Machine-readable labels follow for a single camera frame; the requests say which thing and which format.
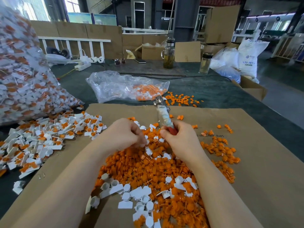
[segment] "power strip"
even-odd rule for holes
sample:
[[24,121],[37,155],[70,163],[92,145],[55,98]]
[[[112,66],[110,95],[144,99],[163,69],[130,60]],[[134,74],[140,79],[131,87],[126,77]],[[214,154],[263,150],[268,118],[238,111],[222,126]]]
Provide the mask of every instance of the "power strip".
[[84,65],[76,65],[75,66],[75,69],[78,70],[78,71],[82,71],[88,67],[90,67],[92,64],[90,62],[84,64]]

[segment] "forearm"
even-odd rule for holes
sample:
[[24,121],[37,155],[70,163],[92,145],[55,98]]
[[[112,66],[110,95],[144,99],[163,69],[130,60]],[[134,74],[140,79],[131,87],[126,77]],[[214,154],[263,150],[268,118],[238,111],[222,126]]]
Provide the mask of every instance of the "forearm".
[[212,228],[262,227],[203,151],[190,168],[196,177]]
[[78,227],[109,152],[106,143],[87,145],[14,227]]

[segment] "smartphone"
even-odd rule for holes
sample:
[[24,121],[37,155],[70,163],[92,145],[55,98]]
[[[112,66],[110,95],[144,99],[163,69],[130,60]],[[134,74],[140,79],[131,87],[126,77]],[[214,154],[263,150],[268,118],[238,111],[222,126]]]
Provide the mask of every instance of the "smartphone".
[[140,64],[142,64],[142,63],[147,63],[145,60],[138,59],[138,58],[135,58],[134,60],[137,61],[137,62],[140,63]]

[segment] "staircase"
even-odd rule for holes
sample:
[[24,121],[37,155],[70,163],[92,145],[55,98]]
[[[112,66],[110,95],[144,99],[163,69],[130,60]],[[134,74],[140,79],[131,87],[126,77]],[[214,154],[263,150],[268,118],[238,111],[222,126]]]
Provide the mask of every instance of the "staircase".
[[111,5],[112,0],[101,0],[100,2],[91,7],[91,13],[99,14]]

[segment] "factory floor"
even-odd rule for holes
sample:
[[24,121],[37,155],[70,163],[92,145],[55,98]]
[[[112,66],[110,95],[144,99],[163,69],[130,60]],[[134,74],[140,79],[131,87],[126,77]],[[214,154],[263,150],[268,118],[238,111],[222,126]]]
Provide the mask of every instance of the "factory floor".
[[258,57],[257,78],[268,89],[263,103],[304,129],[304,71]]

